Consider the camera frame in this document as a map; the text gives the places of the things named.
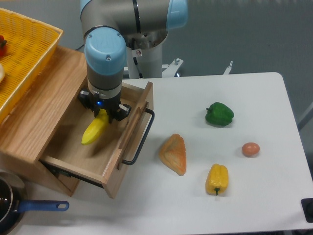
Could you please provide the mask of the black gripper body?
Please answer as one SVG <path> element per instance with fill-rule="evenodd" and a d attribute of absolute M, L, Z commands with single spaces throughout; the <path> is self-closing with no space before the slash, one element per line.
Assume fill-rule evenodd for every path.
<path fill-rule="evenodd" d="M 114 119 L 121 121 L 128 117 L 132 107 L 128 104 L 122 104 L 120 101 L 121 92 L 113 98 L 101 98 L 99 94 L 92 94 L 87 88 L 83 88 L 78 99 L 86 109 L 94 110 L 96 108 L 114 112 Z"/>

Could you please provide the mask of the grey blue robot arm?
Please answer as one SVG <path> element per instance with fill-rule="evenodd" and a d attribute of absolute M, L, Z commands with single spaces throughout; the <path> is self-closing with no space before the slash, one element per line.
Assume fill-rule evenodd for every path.
<path fill-rule="evenodd" d="M 130 78 L 162 76 L 162 44 L 168 32 L 186 25 L 185 0 L 83 0 L 88 89 L 82 104 L 110 120 L 123 120 L 131 107 L 120 102 L 124 69 Z"/>

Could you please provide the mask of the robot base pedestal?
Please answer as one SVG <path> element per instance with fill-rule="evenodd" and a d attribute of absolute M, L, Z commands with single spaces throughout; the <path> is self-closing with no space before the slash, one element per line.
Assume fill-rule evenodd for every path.
<path fill-rule="evenodd" d="M 130 79 L 162 77 L 162 45 L 168 31 L 158 30 L 124 37 Z"/>

